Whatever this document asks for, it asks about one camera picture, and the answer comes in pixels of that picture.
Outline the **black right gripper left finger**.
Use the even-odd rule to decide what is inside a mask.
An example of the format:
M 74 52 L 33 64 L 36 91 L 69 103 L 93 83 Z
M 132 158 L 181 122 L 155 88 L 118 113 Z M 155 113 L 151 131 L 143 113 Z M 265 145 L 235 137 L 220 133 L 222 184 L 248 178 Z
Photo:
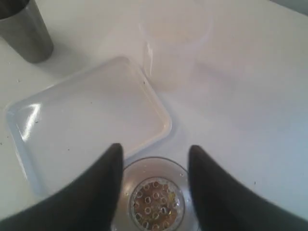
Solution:
M 108 231 L 123 178 L 123 148 L 112 144 L 54 195 L 0 222 L 2 231 Z

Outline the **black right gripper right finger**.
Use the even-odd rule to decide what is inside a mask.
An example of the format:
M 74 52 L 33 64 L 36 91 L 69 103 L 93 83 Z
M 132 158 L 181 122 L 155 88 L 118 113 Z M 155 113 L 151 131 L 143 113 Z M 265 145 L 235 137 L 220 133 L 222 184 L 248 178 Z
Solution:
M 308 222 L 258 196 L 201 146 L 188 153 L 192 203 L 203 231 L 306 231 Z

